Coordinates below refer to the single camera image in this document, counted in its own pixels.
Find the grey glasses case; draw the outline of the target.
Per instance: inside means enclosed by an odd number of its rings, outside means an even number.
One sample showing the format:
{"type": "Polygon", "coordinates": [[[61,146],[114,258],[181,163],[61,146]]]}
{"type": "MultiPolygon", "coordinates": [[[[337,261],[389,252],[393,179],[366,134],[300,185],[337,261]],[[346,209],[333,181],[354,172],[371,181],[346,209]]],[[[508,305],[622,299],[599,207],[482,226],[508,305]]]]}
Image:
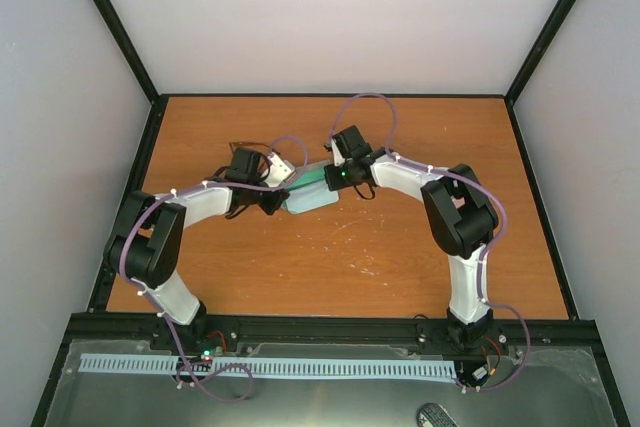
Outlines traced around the grey glasses case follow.
{"type": "Polygon", "coordinates": [[[326,184],[325,176],[324,176],[324,167],[329,165],[329,161],[319,161],[313,164],[310,164],[305,172],[298,178],[298,180],[291,186],[288,190],[288,193],[292,190],[314,184],[314,183],[323,183],[326,184]]]}

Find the brown sunglasses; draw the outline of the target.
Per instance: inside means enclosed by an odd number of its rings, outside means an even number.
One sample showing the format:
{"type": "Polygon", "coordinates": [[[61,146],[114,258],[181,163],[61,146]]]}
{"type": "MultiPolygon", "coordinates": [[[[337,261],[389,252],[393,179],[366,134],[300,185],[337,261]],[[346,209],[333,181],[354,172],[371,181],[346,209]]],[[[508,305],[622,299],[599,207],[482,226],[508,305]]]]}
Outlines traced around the brown sunglasses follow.
{"type": "Polygon", "coordinates": [[[253,142],[253,141],[234,141],[229,143],[229,148],[232,153],[234,153],[239,148],[251,149],[262,152],[264,154],[268,154],[271,151],[271,148],[268,144],[262,142],[253,142]]]}

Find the blue cleaning cloth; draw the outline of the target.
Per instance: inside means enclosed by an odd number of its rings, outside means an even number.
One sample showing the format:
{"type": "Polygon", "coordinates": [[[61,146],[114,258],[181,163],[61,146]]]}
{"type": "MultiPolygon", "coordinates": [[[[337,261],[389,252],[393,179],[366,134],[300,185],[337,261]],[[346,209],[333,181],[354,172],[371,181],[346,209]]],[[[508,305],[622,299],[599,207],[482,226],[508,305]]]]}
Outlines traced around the blue cleaning cloth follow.
{"type": "Polygon", "coordinates": [[[289,192],[284,202],[285,210],[293,215],[302,214],[339,201],[337,191],[330,191],[326,184],[314,183],[289,192]]]}

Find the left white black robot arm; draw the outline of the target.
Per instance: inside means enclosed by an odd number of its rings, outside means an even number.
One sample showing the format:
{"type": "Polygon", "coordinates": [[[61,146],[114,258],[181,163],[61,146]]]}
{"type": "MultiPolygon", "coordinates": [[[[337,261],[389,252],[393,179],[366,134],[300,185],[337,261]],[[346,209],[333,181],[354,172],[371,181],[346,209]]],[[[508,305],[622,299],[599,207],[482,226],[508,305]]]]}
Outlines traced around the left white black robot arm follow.
{"type": "Polygon", "coordinates": [[[238,147],[228,165],[183,190],[151,195],[135,191],[121,207],[105,246],[107,264],[173,325],[186,349],[208,337],[207,311],[178,273],[183,231],[211,217],[231,220],[251,206],[275,213],[289,197],[295,167],[277,152],[238,147]]]}

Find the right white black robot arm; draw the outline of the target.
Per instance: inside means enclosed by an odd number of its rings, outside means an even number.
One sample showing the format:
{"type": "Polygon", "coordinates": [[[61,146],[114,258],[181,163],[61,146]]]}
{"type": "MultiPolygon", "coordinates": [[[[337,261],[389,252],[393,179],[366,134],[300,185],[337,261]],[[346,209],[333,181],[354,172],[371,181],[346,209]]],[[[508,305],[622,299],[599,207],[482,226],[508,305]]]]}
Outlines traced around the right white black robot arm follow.
{"type": "Polygon", "coordinates": [[[493,311],[486,295],[486,260],[499,219],[488,192],[466,164],[451,169],[411,161],[386,148],[373,149],[352,125],[329,137],[333,161],[324,168],[331,191],[352,188],[372,200],[378,188],[420,201],[436,245],[448,256],[451,297],[447,335],[464,352],[489,330],[493,311]]]}

